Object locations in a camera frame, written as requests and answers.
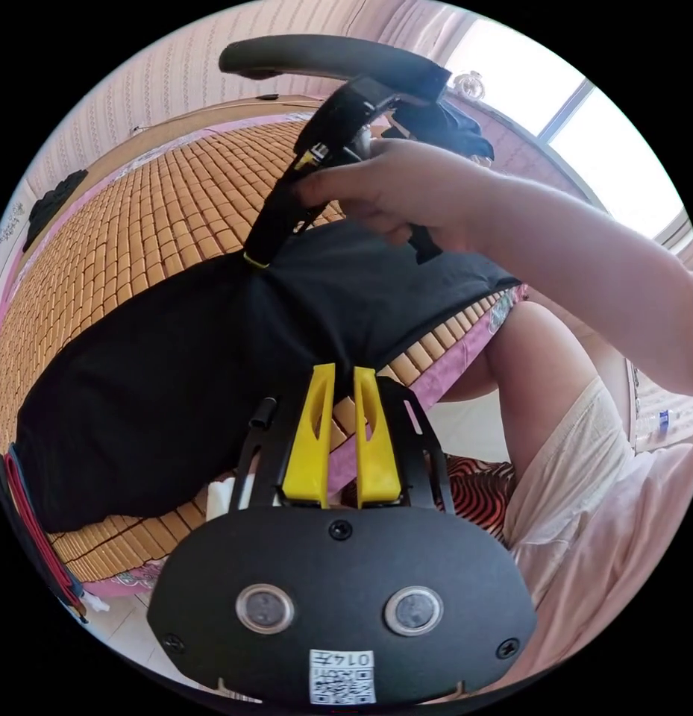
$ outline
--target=bamboo mat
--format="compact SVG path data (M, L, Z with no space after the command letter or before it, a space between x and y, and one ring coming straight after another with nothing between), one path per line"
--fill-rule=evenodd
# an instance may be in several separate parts
M25 276L1 326L1 452L14 440L25 396L66 343L149 286L241 248L303 126L242 128L183 145L116 180L67 220ZM329 206L316 224L340 218L338 207ZM500 295L449 319L381 373L410 385ZM347 399L334 407L332 450L354 429ZM159 519L114 516L50 537L80 581L103 580L170 554L204 523L205 503L206 490Z

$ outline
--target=finger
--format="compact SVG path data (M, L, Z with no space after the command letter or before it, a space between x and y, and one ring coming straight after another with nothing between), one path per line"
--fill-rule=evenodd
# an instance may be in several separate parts
M378 208L367 201L360 199L344 199L339 202L341 211L353 219L365 219L378 213Z
M400 216L385 213L372 214L357 221L379 236L387 236L404 226L404 220Z
M299 201L306 208L317 207L337 200L370 201L376 203L378 189L377 172L369 171L371 160L358 164L322 169L301 179L294 186Z
M393 231L388 232L384 235L384 239L394 246L402 246L403 244L407 244L411 240L413 232L411 231L411 227L408 224L403 224L399 226L397 229L394 229Z

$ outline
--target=yellow plastic part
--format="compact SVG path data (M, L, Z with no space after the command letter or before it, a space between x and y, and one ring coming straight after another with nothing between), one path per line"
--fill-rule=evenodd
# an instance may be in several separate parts
M322 509L329 507L327 493L335 379L334 363L314 367L282 485L288 500L317 502Z
M391 503L401 496L401 481L393 455L389 426L376 383L376 371L354 369L356 403L356 490L358 507L369 503ZM366 423L371 438L366 436Z
M269 264L268 263L259 263L258 261L255 261L253 258L247 255L247 252L245 251L244 254L244 261L251 264L252 266L255 266L257 269L268 269Z

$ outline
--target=black cloth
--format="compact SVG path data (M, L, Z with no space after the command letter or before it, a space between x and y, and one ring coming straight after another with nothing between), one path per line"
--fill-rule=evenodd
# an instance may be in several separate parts
M425 107L401 104L393 113L393 119L419 142L448 149L464 157L495 159L493 145L483 136L480 125L445 99L437 105ZM391 127L382 136L398 138L403 134L396 127Z
M25 253L35 241L36 236L48 225L48 222L57 214L60 207L70 198L70 195L78 188L83 179L87 176L87 170L81 169L66 176L54 189L35 202L28 217L28 235L23 245Z
M519 282L476 254L416 265L350 221L309 229L266 271L241 253L138 294L51 361L18 414L16 455L47 532L155 517L238 460L272 389L336 363L380 370L459 310Z

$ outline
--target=striped fabric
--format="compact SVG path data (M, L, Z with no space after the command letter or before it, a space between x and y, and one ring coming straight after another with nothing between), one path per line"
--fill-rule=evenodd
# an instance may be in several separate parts
M472 457L446 456L456 514L470 520L504 544L505 510L515 488L509 462L485 462ZM356 480L343 490L341 504L356 507Z

